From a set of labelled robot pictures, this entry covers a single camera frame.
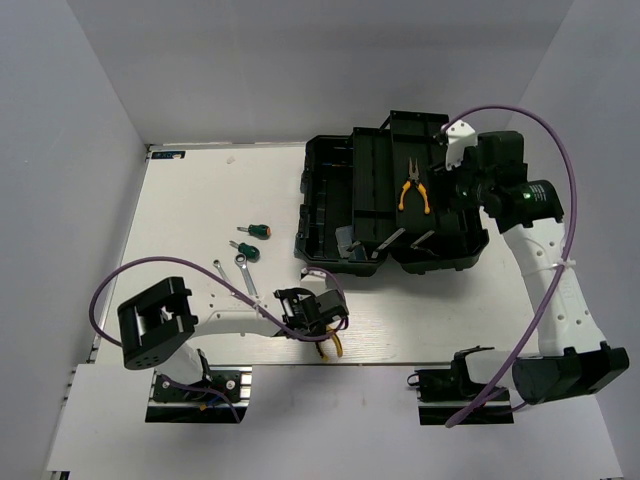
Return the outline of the black plastic toolbox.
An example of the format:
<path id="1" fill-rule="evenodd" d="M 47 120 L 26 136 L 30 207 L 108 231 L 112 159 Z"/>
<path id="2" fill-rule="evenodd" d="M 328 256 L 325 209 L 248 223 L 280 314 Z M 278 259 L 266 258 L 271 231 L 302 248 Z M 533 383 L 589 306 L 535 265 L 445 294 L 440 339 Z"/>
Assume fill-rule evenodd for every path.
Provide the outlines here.
<path id="1" fill-rule="evenodd" d="M 489 234 L 478 208 L 449 207 L 445 147 L 434 139 L 448 120 L 393 110 L 377 128 L 309 140 L 295 256 L 360 277 L 387 258 L 418 275 L 473 267 Z"/>

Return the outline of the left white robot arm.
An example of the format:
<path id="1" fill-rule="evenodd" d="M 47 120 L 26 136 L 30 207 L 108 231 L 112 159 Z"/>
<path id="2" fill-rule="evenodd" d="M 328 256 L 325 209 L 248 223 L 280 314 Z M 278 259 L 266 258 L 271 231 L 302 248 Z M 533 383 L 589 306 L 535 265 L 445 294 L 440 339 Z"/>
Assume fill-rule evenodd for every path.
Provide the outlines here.
<path id="1" fill-rule="evenodd" d="M 123 302 L 117 309 L 123 363 L 128 370 L 155 369 L 176 381 L 188 398 L 199 399 L 211 387 L 206 355 L 191 347 L 192 338 L 209 335 L 258 335 L 296 338 L 316 343 L 334 323 L 346 323 L 349 310 L 343 294 L 326 286 L 276 290 L 283 314 L 277 323 L 263 306 L 235 297 L 203 320 L 191 311 L 192 292 L 181 277 L 168 277 Z"/>

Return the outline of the green orange stubby screwdriver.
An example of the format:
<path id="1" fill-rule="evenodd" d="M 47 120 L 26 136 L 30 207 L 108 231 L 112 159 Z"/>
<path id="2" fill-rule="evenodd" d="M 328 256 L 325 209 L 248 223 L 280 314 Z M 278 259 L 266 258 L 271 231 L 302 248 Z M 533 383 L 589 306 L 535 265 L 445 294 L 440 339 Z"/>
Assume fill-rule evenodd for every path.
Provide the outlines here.
<path id="1" fill-rule="evenodd" d="M 268 240 L 271 237 L 271 228 L 266 224 L 238 226 L 237 230 L 260 240 Z"/>

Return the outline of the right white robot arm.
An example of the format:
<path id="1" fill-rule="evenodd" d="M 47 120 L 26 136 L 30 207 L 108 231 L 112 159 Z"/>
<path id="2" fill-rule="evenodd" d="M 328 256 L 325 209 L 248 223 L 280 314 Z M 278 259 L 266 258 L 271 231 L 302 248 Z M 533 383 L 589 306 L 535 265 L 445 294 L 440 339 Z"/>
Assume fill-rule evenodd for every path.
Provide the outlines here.
<path id="1" fill-rule="evenodd" d="M 519 267 L 535 309 L 538 352 L 522 357 L 474 347 L 455 354 L 450 386 L 462 398 L 484 391 L 493 368 L 509 364 L 498 381 L 529 405 L 593 395 L 629 367 L 591 316 L 565 249 L 571 229 L 553 184 L 531 180 L 524 138 L 515 131 L 478 134 L 460 122 L 445 132 L 445 168 L 463 200 L 495 221 Z"/>

